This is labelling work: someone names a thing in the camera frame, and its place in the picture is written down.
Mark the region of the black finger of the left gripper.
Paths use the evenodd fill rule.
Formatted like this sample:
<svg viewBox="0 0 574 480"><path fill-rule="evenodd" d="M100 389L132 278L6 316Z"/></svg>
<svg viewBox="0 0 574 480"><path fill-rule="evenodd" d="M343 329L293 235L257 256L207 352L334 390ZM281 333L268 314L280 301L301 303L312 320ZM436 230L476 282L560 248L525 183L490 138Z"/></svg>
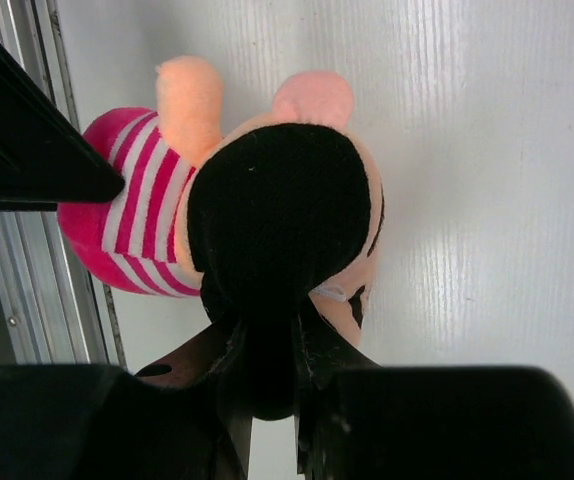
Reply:
<svg viewBox="0 0 574 480"><path fill-rule="evenodd" d="M124 185L0 43L0 211L109 202Z"/></svg>

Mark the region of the doll plush black hair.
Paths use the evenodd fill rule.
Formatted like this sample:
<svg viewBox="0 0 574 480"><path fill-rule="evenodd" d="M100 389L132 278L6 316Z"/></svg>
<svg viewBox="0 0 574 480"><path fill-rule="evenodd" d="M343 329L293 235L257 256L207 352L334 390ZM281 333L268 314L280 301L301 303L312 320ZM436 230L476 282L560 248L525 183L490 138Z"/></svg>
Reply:
<svg viewBox="0 0 574 480"><path fill-rule="evenodd" d="M385 216L381 177L347 125L354 96L331 71L285 80L270 109L220 130L223 83L205 60L157 70L155 109L112 109L84 138L125 182L103 204L62 203L83 265L138 294L197 296L252 336L255 414L292 414L293 317L312 307L357 344Z"/></svg>

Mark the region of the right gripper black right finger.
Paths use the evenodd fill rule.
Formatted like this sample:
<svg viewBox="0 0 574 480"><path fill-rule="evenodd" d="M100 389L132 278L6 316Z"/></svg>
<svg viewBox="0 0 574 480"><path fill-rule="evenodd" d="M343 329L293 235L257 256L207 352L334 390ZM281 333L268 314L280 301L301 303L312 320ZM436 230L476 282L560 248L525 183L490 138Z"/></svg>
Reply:
<svg viewBox="0 0 574 480"><path fill-rule="evenodd" d="M548 372L382 367L323 320L292 327L308 479L574 479L574 406Z"/></svg>

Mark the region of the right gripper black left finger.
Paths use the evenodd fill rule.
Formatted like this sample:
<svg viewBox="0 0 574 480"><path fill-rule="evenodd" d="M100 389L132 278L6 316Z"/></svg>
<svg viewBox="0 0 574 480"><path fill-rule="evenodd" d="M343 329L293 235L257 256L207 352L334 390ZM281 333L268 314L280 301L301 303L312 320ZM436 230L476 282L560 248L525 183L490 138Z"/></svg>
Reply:
<svg viewBox="0 0 574 480"><path fill-rule="evenodd" d="M226 393L244 335L214 324L137 374L0 365L0 479L243 479L250 419Z"/></svg>

